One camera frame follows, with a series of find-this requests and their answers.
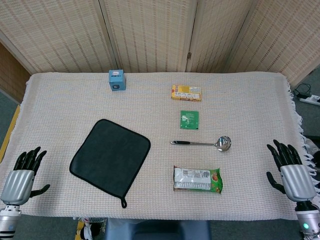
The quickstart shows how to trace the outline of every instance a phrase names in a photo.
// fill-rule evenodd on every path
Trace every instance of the black ladle grip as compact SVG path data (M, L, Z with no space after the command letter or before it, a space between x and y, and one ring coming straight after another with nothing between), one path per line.
M171 141L171 144L190 145L189 141Z

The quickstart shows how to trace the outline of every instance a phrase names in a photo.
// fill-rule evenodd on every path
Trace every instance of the table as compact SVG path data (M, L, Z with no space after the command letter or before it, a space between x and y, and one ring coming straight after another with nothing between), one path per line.
M303 156L301 118L286 78L279 73L126 73L126 91L111 92L107 73L38 73L31 76L3 162L1 188L15 160L37 146L47 150L25 214L175 220L296 219L294 203L273 189L266 171L278 170L266 144L277 139ZM202 102L172 100L173 84L202 88ZM180 129L180 111L199 111L199 129ZM108 119L140 133L150 152L120 200L69 172L70 162L96 121ZM213 142L228 135L232 146L177 146L172 140ZM307 164L308 156L303 156ZM174 165L220 168L221 194L174 192Z

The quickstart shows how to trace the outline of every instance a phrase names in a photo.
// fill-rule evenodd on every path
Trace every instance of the power strip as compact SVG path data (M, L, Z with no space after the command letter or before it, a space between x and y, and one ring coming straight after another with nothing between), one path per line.
M320 106L320 102L318 101L319 99L320 99L320 96L317 96L317 95L311 95L310 97L307 97L306 99L299 98L299 100L301 102Z

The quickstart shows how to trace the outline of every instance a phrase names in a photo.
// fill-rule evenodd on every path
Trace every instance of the yellow snack box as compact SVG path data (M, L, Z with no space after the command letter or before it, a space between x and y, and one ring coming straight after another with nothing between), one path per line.
M202 99L201 87L172 85L171 98L185 101L200 102Z

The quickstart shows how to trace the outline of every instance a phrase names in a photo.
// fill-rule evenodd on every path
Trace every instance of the snack package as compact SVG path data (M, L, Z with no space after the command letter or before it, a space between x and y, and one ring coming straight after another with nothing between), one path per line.
M196 190L221 193L223 188L220 168L200 170L174 166L173 190Z
M201 101L201 87L172 85L171 98L185 101Z
M198 129L199 128L199 112L181 111L180 112L180 128L181 129Z

